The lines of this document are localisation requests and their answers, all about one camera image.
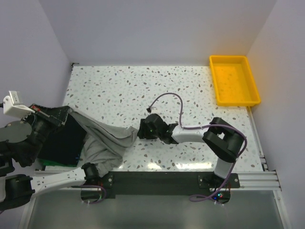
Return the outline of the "grey t shirt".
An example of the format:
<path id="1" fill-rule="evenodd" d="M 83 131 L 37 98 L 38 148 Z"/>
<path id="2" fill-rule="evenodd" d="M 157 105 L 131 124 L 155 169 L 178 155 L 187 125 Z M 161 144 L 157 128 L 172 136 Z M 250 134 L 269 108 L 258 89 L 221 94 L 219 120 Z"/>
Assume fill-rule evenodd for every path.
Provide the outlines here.
<path id="1" fill-rule="evenodd" d="M 92 163 L 100 177 L 118 168 L 126 149 L 134 144 L 138 130 L 132 126 L 124 128 L 107 125 L 74 108 L 69 110 L 69 114 L 86 132 L 77 167 Z"/>

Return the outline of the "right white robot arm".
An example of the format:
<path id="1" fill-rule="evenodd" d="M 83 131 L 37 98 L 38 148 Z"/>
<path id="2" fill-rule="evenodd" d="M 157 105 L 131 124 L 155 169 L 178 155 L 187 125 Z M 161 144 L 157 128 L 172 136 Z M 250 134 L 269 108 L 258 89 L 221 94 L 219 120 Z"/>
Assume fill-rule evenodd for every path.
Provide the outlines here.
<path id="1" fill-rule="evenodd" d="M 146 140 L 159 139 L 166 144 L 205 143 L 218 157 L 212 176 L 217 187 L 224 187 L 229 182 L 236 160 L 247 147 L 246 136 L 219 117 L 202 127 L 183 127 L 167 124 L 159 115 L 151 114 L 141 119 L 137 136 Z"/>

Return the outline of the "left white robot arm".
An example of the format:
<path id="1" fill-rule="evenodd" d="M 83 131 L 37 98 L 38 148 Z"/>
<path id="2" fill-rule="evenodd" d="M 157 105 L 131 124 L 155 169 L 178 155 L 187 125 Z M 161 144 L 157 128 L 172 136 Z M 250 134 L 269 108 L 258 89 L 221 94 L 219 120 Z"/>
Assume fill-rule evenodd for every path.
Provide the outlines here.
<path id="1" fill-rule="evenodd" d="M 10 176 L 13 161 L 22 167 L 31 166 L 48 136 L 64 128 L 68 119 L 68 106 L 48 108 L 36 104 L 18 109 L 18 121 L 0 129 L 0 210 L 18 208 L 41 194 L 66 187 L 94 187 L 99 172 L 92 163 L 60 174 L 30 177 L 24 174 Z"/>

